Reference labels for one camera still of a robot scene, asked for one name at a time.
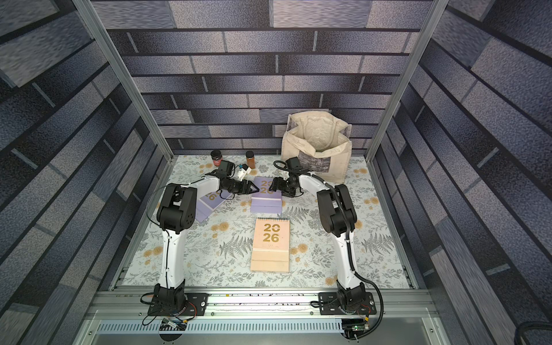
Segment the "purple calendar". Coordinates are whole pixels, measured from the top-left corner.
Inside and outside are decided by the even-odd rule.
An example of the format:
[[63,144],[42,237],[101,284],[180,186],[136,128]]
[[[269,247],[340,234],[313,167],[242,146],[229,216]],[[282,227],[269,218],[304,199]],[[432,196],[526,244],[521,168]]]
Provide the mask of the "purple calendar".
[[227,191],[217,191],[199,198],[196,204],[195,221],[205,221],[226,200],[233,198],[234,195]]
[[260,189],[252,194],[250,211],[257,214],[281,214],[283,212],[283,196],[281,191],[272,191],[273,178],[257,176],[253,183]]

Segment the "peach 2026 desk calendar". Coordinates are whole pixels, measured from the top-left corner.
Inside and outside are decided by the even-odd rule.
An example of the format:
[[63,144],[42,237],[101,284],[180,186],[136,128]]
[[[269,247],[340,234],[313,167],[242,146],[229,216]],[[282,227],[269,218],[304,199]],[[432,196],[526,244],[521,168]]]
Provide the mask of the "peach 2026 desk calendar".
[[290,270],[289,219],[256,220],[250,270],[269,273],[287,273]]

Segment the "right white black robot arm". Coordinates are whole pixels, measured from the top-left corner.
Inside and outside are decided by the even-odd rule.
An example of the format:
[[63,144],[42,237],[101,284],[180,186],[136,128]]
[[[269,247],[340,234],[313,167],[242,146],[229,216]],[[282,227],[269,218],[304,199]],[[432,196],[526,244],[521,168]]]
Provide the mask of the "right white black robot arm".
[[298,158],[286,161],[276,160],[275,168],[288,174],[288,178],[275,178],[270,187],[273,191],[280,191],[284,197],[295,198],[307,191],[316,197],[319,218],[324,231],[332,235],[336,267],[337,267],[337,303],[346,313],[353,313],[360,308],[368,308],[369,302],[365,299],[367,287],[372,287],[379,300],[377,311],[379,317],[385,312],[382,293],[372,281],[362,277],[356,267],[354,253],[354,230],[357,222],[357,213],[352,202],[349,189],[344,184],[332,185],[323,178],[315,175],[309,169],[300,165]]

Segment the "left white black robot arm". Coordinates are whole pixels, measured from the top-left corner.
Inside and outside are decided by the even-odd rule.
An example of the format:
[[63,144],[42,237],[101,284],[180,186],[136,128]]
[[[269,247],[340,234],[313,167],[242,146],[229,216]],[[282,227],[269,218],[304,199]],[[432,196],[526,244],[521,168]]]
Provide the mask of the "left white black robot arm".
[[188,230],[196,219],[198,200],[218,191],[227,191],[232,195],[250,195],[260,191],[251,181],[234,179],[234,168],[234,163],[223,160],[218,169],[197,181],[169,183],[163,188],[156,215],[163,238],[162,274],[152,292],[152,300],[147,303],[149,316],[178,315],[188,306],[182,261]]

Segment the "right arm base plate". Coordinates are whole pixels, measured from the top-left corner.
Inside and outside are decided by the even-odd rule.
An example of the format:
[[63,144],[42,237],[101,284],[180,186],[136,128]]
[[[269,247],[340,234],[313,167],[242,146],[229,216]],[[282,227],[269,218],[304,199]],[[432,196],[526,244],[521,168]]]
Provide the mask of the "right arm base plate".
[[345,311],[339,304],[336,293],[319,293],[316,303],[322,316],[375,316],[378,309],[372,293],[367,292],[355,311]]

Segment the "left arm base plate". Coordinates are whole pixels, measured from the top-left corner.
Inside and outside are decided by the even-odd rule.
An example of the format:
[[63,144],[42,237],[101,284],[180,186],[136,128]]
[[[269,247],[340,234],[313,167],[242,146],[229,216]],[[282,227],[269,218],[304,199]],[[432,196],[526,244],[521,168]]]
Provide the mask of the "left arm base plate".
[[204,316],[208,302],[205,293],[184,293],[163,291],[151,293],[142,297],[142,303],[146,303],[148,317],[170,316],[180,319],[191,319]]

